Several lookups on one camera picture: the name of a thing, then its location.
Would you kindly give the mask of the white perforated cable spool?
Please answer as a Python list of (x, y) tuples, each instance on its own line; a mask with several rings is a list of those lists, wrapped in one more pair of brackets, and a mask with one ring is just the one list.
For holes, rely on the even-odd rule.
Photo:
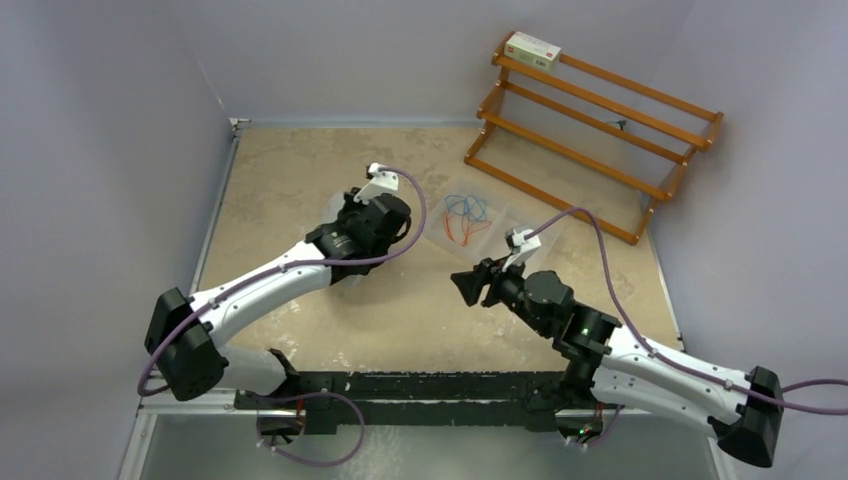
[(354, 224), (359, 221), (365, 205), (354, 200), (360, 187), (352, 187), (340, 197), (333, 197), (330, 205), (337, 207), (331, 222), (319, 226), (316, 246), (329, 260), (364, 260), (370, 257), (367, 245)]

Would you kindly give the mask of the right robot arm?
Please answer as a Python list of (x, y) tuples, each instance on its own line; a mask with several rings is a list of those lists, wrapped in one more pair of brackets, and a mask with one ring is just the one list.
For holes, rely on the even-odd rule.
[(450, 280), (467, 305), (504, 305), (551, 340), (568, 361), (561, 392), (569, 404), (650, 412), (715, 439), (741, 462), (773, 466), (783, 416), (774, 372), (723, 367), (639, 338), (616, 317), (577, 301), (551, 270), (525, 274), (486, 258)]

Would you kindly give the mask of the clear plastic divided tray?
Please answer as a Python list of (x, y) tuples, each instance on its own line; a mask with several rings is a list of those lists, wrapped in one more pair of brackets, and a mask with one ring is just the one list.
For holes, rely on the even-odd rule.
[(424, 236), (471, 263), (510, 253), (505, 232), (535, 229), (546, 217), (507, 201), (494, 189), (466, 178), (456, 180), (427, 214)]

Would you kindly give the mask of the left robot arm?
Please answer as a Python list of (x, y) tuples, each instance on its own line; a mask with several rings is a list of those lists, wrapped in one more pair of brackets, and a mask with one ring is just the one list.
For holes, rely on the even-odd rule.
[(179, 401), (220, 386), (247, 390), (272, 408), (297, 399), (296, 370), (277, 350), (255, 351), (231, 339), (256, 320), (348, 276), (366, 275), (411, 225), (400, 198), (380, 194), (367, 203), (343, 196), (334, 221), (319, 225), (280, 257), (216, 288), (192, 296), (171, 288), (156, 300), (144, 340), (167, 387)]

